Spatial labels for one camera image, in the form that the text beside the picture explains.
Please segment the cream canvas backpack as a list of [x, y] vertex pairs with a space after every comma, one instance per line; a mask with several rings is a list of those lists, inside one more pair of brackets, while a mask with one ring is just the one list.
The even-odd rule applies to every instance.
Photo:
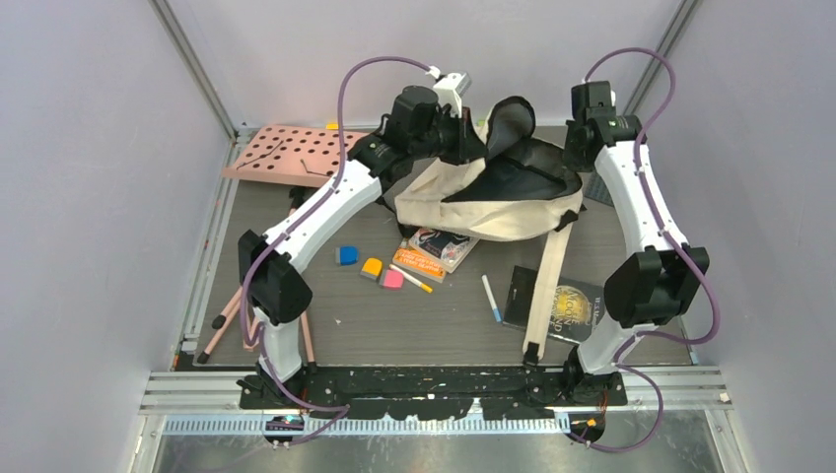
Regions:
[[533, 106], [520, 96], [497, 102], [476, 131], [486, 146], [454, 166], [434, 161], [394, 198], [400, 223], [486, 241], [544, 237], [522, 344], [534, 366], [545, 354], [552, 294], [561, 275], [583, 182], [566, 167], [561, 147], [534, 137]]

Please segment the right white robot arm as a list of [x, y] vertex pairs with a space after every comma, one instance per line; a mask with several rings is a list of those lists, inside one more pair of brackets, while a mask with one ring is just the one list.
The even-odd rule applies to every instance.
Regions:
[[583, 405], [601, 393], [601, 379], [616, 372], [640, 339], [660, 335], [662, 326], [690, 308], [710, 258], [705, 248], [688, 242], [670, 215], [642, 123], [617, 112], [609, 83], [573, 87], [571, 104], [566, 164], [602, 178], [626, 248], [625, 261], [604, 283], [602, 320], [564, 364], [564, 394]]

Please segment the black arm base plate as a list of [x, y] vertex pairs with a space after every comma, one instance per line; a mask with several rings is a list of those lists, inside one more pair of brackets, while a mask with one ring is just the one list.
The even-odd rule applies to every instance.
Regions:
[[626, 405], [620, 374], [571, 380], [556, 367], [324, 367], [278, 387], [264, 370], [237, 381], [246, 410], [300, 408], [315, 419], [459, 420], [479, 407], [488, 420], [544, 419], [552, 408]]

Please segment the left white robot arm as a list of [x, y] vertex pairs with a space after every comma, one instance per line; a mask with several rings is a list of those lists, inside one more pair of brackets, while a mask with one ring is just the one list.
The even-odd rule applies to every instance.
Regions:
[[440, 76], [430, 87], [408, 86], [373, 133], [343, 155], [338, 171], [295, 213], [258, 235], [239, 239], [242, 308], [256, 319], [269, 375], [264, 394], [276, 406], [294, 406], [303, 392], [300, 317], [313, 292], [302, 274], [323, 245], [356, 213], [412, 173], [416, 162], [439, 158], [468, 164], [486, 153], [470, 110], [462, 103], [472, 81], [465, 73]]

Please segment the Little Women floral book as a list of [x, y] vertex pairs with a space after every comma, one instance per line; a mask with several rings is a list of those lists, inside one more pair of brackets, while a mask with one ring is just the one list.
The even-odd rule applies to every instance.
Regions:
[[450, 232], [418, 229], [408, 240], [408, 245], [422, 255], [438, 263], [446, 272], [454, 272], [480, 241], [473, 236]]

